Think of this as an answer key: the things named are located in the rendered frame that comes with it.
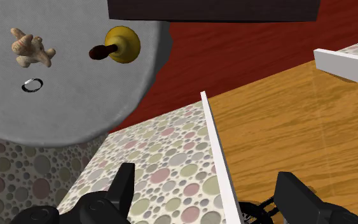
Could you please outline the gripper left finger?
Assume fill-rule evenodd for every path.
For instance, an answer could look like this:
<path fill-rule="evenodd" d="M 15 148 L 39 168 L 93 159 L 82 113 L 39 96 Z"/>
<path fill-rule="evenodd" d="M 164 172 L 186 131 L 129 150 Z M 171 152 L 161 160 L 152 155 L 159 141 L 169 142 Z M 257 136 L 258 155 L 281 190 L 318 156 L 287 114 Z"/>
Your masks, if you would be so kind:
<path fill-rule="evenodd" d="M 52 206 L 32 206 L 10 224 L 130 224 L 128 212 L 134 196 L 135 164 L 123 163 L 106 191 L 86 193 L 68 212 Z"/>

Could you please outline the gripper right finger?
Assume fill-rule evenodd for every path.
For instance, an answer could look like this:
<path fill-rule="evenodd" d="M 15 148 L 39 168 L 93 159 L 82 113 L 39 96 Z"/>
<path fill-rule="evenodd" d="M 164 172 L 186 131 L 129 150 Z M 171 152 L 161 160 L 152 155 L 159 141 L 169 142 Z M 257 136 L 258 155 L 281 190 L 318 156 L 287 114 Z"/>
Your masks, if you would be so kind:
<path fill-rule="evenodd" d="M 284 224 L 358 224 L 358 215 L 322 201 L 291 172 L 278 173 L 273 201 Z"/>

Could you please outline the round grey table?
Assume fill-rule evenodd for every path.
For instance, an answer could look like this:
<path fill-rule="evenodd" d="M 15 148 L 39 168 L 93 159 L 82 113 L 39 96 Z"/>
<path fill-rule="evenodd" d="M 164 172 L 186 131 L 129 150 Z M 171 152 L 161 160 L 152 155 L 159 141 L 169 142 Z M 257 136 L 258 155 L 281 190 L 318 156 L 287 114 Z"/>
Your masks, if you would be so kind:
<path fill-rule="evenodd" d="M 131 63 L 88 52 L 116 26 L 141 41 Z M 54 48 L 52 65 L 21 67 L 11 28 Z M 112 20 L 107 0 L 0 0 L 0 139 L 54 148 L 85 143 L 118 126 L 139 105 L 168 61 L 169 23 Z"/>

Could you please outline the beige animal figure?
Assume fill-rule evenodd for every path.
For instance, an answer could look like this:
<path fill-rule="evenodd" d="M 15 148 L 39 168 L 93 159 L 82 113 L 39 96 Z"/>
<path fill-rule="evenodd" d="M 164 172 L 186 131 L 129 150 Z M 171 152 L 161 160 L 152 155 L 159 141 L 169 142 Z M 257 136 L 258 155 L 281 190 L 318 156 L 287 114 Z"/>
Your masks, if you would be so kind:
<path fill-rule="evenodd" d="M 20 29 L 11 28 L 11 34 L 16 41 L 11 45 L 13 53 L 17 54 L 16 61 L 21 67 L 29 67 L 33 63 L 42 63 L 46 67 L 52 65 L 51 59 L 56 54 L 54 48 L 45 50 L 43 39 L 32 34 L 25 34 Z"/>

